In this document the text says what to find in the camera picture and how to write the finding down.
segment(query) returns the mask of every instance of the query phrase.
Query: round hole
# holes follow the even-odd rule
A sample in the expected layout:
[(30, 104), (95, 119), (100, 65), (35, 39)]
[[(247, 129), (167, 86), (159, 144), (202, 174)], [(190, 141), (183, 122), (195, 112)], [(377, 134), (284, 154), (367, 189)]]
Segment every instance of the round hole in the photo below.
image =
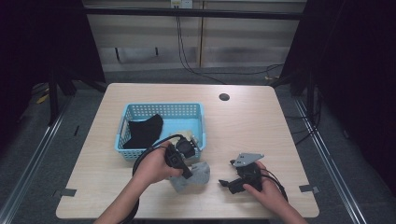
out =
[(222, 101), (228, 101), (228, 100), (230, 100), (230, 95), (227, 94), (227, 93), (222, 93), (222, 94), (219, 96), (219, 98), (220, 98), (220, 100), (222, 100)]

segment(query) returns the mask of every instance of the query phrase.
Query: black mechanical part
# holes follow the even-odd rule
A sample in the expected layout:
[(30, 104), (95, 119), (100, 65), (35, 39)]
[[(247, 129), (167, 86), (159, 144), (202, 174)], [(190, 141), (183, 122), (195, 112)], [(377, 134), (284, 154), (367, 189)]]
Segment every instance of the black mechanical part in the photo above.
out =
[(173, 167), (175, 169), (183, 170), (183, 177), (188, 179), (192, 177), (192, 172), (189, 167), (184, 163), (183, 158), (180, 153), (176, 151), (174, 145), (169, 144), (169, 146), (165, 150), (165, 162), (168, 166)]
[(185, 138), (180, 138), (176, 143), (177, 150), (182, 153), (186, 159), (195, 156), (195, 147), (192, 141), (188, 141)]
[(231, 182), (219, 180), (223, 187), (227, 187), (232, 194), (245, 191), (244, 184), (249, 184), (258, 191), (262, 191), (262, 175), (259, 166), (253, 162), (247, 166), (236, 167), (236, 172), (240, 178)]

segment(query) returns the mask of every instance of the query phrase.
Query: person's left hand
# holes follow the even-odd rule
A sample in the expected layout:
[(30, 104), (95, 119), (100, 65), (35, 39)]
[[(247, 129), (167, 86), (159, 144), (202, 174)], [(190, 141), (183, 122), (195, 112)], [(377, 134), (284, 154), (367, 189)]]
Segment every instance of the person's left hand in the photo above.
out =
[(168, 166), (165, 162), (165, 148), (170, 144), (166, 141), (160, 145), (159, 148), (150, 152), (145, 159), (143, 159), (136, 172), (134, 173), (133, 179), (143, 181), (145, 185), (157, 183), (169, 176), (181, 176), (183, 170), (175, 169)]

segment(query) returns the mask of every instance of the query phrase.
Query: power outlet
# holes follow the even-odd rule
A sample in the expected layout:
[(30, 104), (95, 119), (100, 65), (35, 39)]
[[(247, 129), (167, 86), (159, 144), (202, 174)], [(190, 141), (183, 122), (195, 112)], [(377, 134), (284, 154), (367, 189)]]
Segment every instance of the power outlet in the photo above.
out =
[(171, 0), (171, 8), (181, 8), (181, 0)]
[(181, 0), (182, 8), (192, 8), (192, 0)]

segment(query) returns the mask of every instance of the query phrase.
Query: person's right hand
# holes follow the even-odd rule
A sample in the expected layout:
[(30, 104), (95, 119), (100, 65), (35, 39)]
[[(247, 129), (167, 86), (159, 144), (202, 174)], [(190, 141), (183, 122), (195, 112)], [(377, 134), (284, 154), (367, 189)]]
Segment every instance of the person's right hand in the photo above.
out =
[[(263, 175), (268, 175), (265, 166), (256, 161), (262, 169)], [(262, 206), (279, 216), (284, 223), (305, 224), (305, 219), (283, 197), (277, 185), (269, 178), (262, 177), (262, 191), (257, 191), (249, 184), (243, 185), (244, 189), (259, 201)]]
[[(265, 166), (260, 162), (256, 161), (256, 164), (262, 169), (263, 175), (268, 175), (268, 172), (265, 171)], [(259, 192), (255, 188), (253, 188), (249, 184), (244, 184), (244, 189), (249, 192), (253, 197), (259, 201), (262, 206), (266, 207), (267, 209), (271, 210), (272, 212), (278, 214), (279, 208), (282, 208), (289, 203), (285, 200), (282, 193), (280, 192), (279, 188), (276, 184), (269, 178), (262, 177), (262, 191)]]

